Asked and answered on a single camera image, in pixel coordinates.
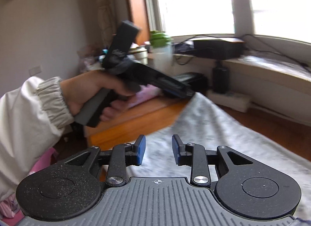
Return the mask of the left forearm beige sleeve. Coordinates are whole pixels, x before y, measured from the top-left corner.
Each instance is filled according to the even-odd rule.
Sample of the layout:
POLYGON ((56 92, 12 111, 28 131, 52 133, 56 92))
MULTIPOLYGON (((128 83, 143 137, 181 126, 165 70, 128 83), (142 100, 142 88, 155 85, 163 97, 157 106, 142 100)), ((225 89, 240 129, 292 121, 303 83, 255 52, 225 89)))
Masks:
POLYGON ((31 77, 1 97, 1 200, 73 122, 60 83, 59 77, 31 77))

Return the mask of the person's left hand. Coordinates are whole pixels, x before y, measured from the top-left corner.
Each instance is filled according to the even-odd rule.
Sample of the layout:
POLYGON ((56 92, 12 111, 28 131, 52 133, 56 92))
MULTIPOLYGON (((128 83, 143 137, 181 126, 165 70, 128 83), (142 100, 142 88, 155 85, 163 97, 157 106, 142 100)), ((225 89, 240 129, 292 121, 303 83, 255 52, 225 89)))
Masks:
POLYGON ((102 88, 111 89, 119 95, 128 97, 127 101, 115 100, 106 107, 100 115, 102 122, 116 118, 135 100, 135 93, 128 90, 120 79, 100 70, 93 70, 61 81, 60 87, 72 116, 77 115, 83 105, 102 88))

